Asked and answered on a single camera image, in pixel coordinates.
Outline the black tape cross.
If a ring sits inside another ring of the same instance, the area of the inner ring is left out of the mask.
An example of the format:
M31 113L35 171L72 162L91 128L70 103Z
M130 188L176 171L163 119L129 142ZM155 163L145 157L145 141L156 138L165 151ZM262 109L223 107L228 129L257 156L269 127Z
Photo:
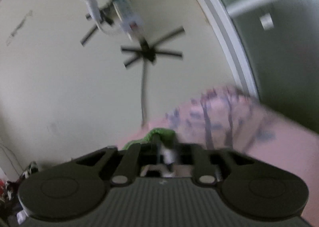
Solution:
M159 50L157 47L171 39L174 39L177 36L180 36L183 33L185 33L185 30L183 26L181 26L175 29L174 31L167 33L166 35L164 35L163 37L161 37L160 39L158 39L156 42L152 43L151 45L149 45L147 41L143 39L139 42L140 47L133 48L133 47L121 46L121 52L132 52L135 54L131 59L128 59L127 61L124 62L124 67L128 68L133 63L142 59L144 61L149 61L151 63L154 63L156 61L157 55L182 59L183 53L181 51Z

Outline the green black small garment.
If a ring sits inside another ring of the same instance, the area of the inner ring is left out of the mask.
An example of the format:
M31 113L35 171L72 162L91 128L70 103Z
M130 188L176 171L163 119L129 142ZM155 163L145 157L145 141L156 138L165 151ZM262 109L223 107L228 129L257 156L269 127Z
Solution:
M143 138L129 141L125 146L123 146L122 150L127 150L133 144L152 143L156 140L160 141L160 143L165 147L171 149L174 147L176 137L177 134L172 129L154 128L151 131L149 131Z

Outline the white wall power adapter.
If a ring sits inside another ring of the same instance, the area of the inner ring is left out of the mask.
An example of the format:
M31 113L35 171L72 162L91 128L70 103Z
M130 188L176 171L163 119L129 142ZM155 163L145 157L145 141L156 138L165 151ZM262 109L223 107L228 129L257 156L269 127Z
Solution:
M112 0L121 29L133 41L143 41L143 21L130 0Z

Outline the pink floral bed sheet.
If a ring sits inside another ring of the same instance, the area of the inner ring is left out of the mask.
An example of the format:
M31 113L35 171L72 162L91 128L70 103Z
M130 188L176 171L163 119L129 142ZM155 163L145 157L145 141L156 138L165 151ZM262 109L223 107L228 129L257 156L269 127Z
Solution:
M301 177L310 197L302 216L318 226L318 134L234 87L209 89L117 141L123 148L153 128L171 128L184 143L232 148Z

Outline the clutter pile at left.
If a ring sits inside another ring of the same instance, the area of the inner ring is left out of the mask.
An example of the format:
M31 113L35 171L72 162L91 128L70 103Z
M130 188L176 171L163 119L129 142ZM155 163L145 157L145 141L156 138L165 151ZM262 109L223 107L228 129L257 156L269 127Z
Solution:
M18 226L17 214L23 210L18 199L18 189L24 180L38 171L37 163L32 161L16 181L7 180L1 184L1 226L2 223L7 226Z

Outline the white window frame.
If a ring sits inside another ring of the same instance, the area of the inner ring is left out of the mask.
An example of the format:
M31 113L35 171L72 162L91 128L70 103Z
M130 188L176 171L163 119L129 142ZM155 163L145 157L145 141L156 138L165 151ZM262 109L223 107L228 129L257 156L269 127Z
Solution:
M197 1L222 47L236 86L244 93L259 99L256 80L232 19L278 0L237 0L228 6L221 0Z

